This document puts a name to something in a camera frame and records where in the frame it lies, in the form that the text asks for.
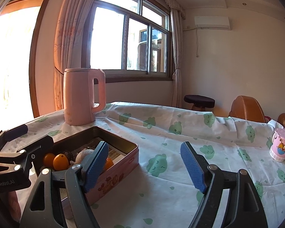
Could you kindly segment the person's hand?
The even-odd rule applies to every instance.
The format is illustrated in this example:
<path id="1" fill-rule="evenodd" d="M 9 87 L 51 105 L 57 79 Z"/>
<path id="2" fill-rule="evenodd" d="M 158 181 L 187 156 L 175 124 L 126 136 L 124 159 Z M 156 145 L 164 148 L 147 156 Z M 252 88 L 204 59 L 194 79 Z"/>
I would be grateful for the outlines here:
<path id="1" fill-rule="evenodd" d="M 0 194 L 0 200 L 9 210 L 9 214 L 14 221 L 19 222 L 21 219 L 21 208 L 18 202 L 18 197 L 15 191 L 5 192 Z"/>

